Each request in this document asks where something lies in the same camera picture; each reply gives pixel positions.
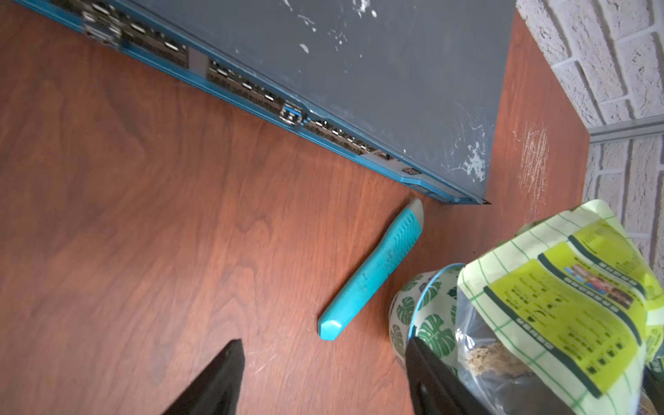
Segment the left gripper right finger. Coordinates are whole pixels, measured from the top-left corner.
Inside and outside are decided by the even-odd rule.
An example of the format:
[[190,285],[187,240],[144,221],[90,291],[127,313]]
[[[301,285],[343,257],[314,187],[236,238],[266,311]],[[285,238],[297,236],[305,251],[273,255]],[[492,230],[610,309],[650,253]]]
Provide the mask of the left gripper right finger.
[[490,414],[418,337],[407,344],[406,373],[415,414]]

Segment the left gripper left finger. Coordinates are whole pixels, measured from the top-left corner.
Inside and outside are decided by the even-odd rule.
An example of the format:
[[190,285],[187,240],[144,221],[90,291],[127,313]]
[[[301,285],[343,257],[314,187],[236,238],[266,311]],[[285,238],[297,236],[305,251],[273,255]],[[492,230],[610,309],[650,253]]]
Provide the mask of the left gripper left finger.
[[235,414],[245,362],[242,340],[231,340],[163,412],[163,415]]

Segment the green oats bag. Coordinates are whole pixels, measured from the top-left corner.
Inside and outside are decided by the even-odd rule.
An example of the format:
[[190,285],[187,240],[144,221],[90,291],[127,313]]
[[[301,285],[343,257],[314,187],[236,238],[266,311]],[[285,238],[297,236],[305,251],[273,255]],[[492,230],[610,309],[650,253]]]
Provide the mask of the green oats bag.
[[599,199],[458,276],[458,376],[495,414],[634,414],[663,343],[663,290]]

